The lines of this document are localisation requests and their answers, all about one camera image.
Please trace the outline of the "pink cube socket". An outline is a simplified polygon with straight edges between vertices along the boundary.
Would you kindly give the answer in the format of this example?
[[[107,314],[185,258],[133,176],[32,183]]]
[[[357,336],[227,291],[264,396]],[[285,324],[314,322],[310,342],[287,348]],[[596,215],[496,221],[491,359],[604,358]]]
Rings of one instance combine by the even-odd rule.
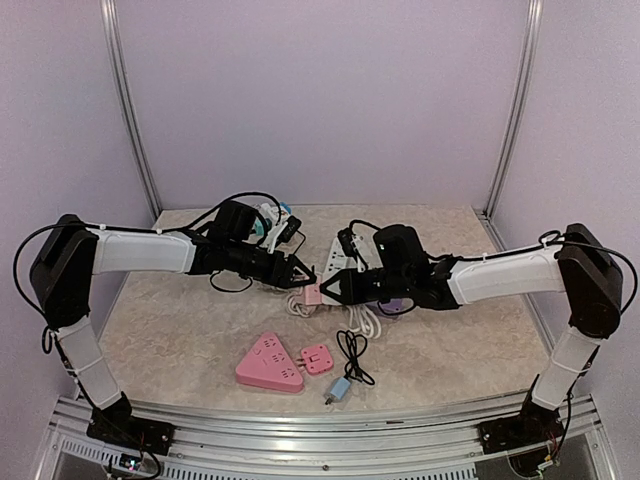
[[[313,285],[306,285],[303,288],[303,300],[305,306],[322,305],[323,298],[320,291],[320,285],[318,283],[315,283]]]

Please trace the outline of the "pink square plug adapter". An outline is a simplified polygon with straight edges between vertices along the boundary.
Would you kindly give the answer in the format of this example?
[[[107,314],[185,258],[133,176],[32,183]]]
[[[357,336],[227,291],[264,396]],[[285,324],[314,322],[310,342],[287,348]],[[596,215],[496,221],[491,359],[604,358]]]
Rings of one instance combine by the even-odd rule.
[[[325,344],[302,348],[295,363],[311,376],[325,374],[334,367],[333,356]]]

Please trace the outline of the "pink triangular power strip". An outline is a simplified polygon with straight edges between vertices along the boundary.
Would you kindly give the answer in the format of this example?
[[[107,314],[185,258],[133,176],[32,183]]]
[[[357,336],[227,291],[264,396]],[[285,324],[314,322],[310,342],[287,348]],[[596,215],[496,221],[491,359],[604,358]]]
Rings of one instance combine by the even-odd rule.
[[[271,331],[263,333],[249,348],[235,368],[235,379],[241,385],[289,394],[304,389],[299,368]]]

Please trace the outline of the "white plug adapter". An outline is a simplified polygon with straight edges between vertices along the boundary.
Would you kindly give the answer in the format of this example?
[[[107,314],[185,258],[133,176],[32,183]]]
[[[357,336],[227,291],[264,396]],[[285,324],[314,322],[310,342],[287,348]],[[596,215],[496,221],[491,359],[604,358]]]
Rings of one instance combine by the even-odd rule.
[[[330,285],[326,287],[325,285],[320,286],[320,291],[322,293],[323,304],[327,306],[342,306],[341,303],[341,292],[339,286],[337,284]]]

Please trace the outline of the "light blue plug adapter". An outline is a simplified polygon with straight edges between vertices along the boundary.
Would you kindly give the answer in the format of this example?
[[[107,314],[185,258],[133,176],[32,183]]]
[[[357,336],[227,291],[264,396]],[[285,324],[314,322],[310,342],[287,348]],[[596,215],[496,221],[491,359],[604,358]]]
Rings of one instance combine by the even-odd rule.
[[[337,378],[325,395],[325,405],[341,402],[351,388],[351,381],[346,377]]]

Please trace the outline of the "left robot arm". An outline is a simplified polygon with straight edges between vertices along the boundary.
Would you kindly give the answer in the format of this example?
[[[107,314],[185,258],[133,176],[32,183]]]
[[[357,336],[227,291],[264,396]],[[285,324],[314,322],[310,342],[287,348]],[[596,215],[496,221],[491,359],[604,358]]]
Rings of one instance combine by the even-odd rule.
[[[121,445],[140,434],[140,419],[119,387],[91,325],[89,297],[95,276],[111,272],[171,272],[191,276],[237,274],[281,290],[313,284],[317,276],[296,255],[279,250],[300,222],[279,202],[274,219],[233,195],[192,222],[169,229],[139,229],[83,222],[67,214],[43,228],[47,239],[32,263],[32,307],[47,324],[53,346],[92,407],[94,427]]]

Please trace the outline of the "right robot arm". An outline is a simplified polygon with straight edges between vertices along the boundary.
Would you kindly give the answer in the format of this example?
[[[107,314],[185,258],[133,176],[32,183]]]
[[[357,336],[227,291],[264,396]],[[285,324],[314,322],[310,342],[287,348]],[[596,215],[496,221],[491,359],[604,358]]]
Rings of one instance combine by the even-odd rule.
[[[540,292],[566,295],[568,326],[519,413],[484,427],[490,439],[505,433],[523,444],[563,432],[560,406],[630,306],[622,298],[624,255],[580,223],[546,232],[533,246],[476,257],[433,256],[415,229],[401,224],[377,230],[373,241],[380,266],[343,268],[321,283],[322,294],[342,305],[408,299],[434,311]]]

